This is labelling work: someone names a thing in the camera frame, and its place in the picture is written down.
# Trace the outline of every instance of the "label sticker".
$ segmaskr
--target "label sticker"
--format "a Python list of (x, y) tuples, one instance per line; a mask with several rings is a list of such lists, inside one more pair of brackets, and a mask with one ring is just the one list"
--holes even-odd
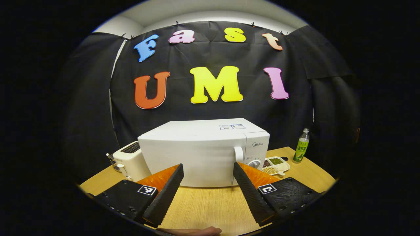
[(258, 189), (261, 191), (262, 194), (267, 194), (276, 191), (276, 188), (271, 184), (259, 186)]
[(232, 127), (230, 125), (224, 125), (224, 126), (220, 126), (220, 129), (232, 129)]
[(239, 124), (239, 125), (231, 125), (233, 129), (237, 129), (237, 128), (245, 128), (245, 126)]
[(141, 187), (137, 192), (152, 196), (155, 191), (155, 187), (143, 185), (143, 187)]

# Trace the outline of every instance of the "bottle label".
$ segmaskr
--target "bottle label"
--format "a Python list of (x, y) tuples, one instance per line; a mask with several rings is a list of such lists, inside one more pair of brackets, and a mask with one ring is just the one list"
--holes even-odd
[(302, 142), (299, 140), (296, 147), (296, 152), (294, 153), (293, 160), (296, 162), (302, 161), (303, 155), (305, 155), (306, 148), (308, 147), (309, 142)]

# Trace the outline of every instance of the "human hand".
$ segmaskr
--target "human hand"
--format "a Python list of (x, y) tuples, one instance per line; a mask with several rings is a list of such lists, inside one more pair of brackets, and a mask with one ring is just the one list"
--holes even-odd
[(222, 230), (213, 226), (205, 229), (171, 229), (171, 228), (157, 228), (156, 230), (176, 236), (219, 236)]

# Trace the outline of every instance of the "pink letter i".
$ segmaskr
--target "pink letter i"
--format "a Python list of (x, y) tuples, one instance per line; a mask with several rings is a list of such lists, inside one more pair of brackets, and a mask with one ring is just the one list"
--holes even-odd
[(271, 80), (271, 86), (273, 92), (271, 98), (273, 99), (287, 99), (289, 94), (284, 90), (283, 82), (281, 81), (280, 73), (281, 70), (275, 67), (266, 67), (264, 71), (268, 74)]

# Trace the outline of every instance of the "foam letter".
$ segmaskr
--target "foam letter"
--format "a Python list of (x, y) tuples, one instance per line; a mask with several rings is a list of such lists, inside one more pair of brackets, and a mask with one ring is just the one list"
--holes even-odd
[(239, 28), (226, 28), (225, 39), (229, 42), (245, 42), (246, 37), (243, 33), (244, 31)]
[(283, 82), (281, 81), (280, 73), (281, 70), (275, 67), (266, 67), (264, 71), (268, 74), (271, 80), (271, 87), (273, 92), (271, 98), (273, 99), (287, 99), (289, 94), (284, 90)]
[(149, 50), (149, 47), (154, 48), (156, 47), (156, 42), (154, 41), (154, 39), (157, 39), (159, 36), (157, 34), (154, 34), (150, 37), (148, 37), (147, 39), (141, 41), (139, 44), (137, 44), (134, 49), (137, 49), (137, 51), (140, 54), (140, 59), (139, 62), (144, 61), (146, 58), (148, 58), (149, 56), (153, 55), (153, 53), (155, 53), (154, 50)]
[(136, 84), (134, 100), (136, 101), (137, 106), (141, 109), (150, 109), (162, 105), (166, 98), (166, 78), (170, 75), (171, 74), (167, 71), (155, 74), (158, 87), (156, 97), (153, 99), (148, 99), (146, 97), (146, 87), (147, 82), (150, 80), (150, 76), (136, 78), (134, 80), (134, 83)]
[(283, 50), (283, 47), (280, 45), (277, 45), (278, 38), (274, 37), (273, 35), (266, 33), (262, 35), (263, 37), (267, 38), (268, 44), (272, 46), (274, 49), (277, 49), (279, 51)]
[(195, 40), (194, 31), (189, 30), (189, 29), (177, 31), (174, 33), (174, 35), (175, 36), (172, 36), (171, 38), (169, 38), (170, 43), (179, 43), (179, 42), (191, 43)]
[(208, 97), (204, 95), (206, 88), (211, 99), (215, 102), (219, 98), (222, 88), (224, 93), (222, 100), (224, 102), (239, 102), (243, 100), (239, 93), (237, 73), (239, 69), (235, 66), (225, 66), (220, 70), (217, 79), (211, 74), (207, 67), (195, 67), (190, 70), (194, 75), (194, 96), (191, 103), (205, 103)]

